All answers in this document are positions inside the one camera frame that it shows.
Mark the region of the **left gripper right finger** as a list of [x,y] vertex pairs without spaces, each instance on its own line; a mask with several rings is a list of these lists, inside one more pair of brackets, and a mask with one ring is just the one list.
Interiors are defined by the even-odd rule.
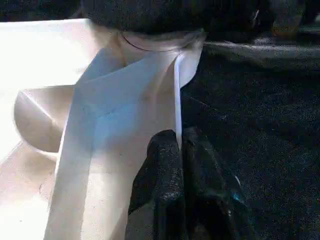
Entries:
[[258,240],[241,185],[204,133],[182,135],[186,225],[192,240]]

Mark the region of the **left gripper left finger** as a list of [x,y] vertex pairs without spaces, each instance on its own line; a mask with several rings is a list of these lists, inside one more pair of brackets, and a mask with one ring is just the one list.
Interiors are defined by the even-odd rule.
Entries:
[[125,239],[187,239],[183,163],[173,130],[149,141],[132,184]]

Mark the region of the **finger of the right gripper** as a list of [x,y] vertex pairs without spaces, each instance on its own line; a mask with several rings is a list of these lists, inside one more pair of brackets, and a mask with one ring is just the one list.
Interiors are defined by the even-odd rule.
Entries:
[[121,32],[159,35],[204,30],[237,39],[254,26],[258,0],[83,0],[86,18]]

